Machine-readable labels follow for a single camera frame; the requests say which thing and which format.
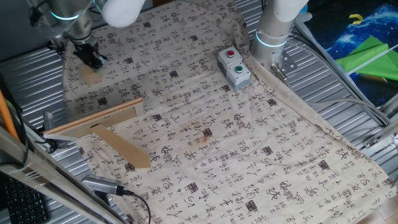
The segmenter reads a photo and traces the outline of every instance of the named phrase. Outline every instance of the metal frame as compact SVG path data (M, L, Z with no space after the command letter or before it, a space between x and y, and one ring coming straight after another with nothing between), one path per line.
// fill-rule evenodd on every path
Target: metal frame
M22 162L25 146L3 128L0 128L0 142L6 154ZM0 166L0 170L95 223L127 223L45 151L39 150L36 143L33 142L33 145L35 151L28 153L25 167L19 169L13 165L4 165Z

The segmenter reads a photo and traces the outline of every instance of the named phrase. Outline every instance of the keyboard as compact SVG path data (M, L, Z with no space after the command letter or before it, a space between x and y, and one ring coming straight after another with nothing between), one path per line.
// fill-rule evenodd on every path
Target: keyboard
M49 220L41 193L11 177L4 190L11 224L42 224Z

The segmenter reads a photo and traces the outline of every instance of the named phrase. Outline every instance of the green button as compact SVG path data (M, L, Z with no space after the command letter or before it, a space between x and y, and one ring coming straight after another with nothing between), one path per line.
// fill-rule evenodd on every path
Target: green button
M243 67L242 66L237 66L235 68L235 72L241 73L243 71Z

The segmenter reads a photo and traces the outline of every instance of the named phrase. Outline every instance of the wooden stick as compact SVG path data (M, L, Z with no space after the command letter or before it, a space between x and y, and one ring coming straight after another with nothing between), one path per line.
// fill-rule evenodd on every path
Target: wooden stick
M118 113L118 112L120 112L122 110L125 110L125 109L130 108L130 107L135 106L135 105L138 105L139 103L142 103L142 98L141 97L140 98L136 98L136 99L131 100L131 101L127 101L125 103L122 103L121 105L117 105L117 106L114 106L112 108L97 112L95 114L86 116L86 117L78 119L76 121L69 122L67 124L61 125L59 127L53 128L53 129L50 129L48 131L44 131L43 133L44 134L61 134L62 132L65 132L65 131L71 130L73 128L82 126L83 124L89 123L89 122L94 121L96 119L101 119L101 118L104 118L104 117L107 117L107 116L111 116L112 114Z
M142 152L136 146L124 140L122 137L114 134L104 126L97 124L91 127L91 130L101 139L106 141L114 150L129 161L135 168L150 168L148 154Z

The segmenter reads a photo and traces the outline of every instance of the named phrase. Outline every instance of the green paper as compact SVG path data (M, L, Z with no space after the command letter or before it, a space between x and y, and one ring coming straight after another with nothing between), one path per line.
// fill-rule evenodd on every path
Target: green paper
M380 40L370 36L359 47L347 55L347 57L337 59L336 62L346 72L349 72L387 49L389 49L387 44L383 44ZM391 50L363 68L358 69L356 73L398 81L397 66L398 54Z

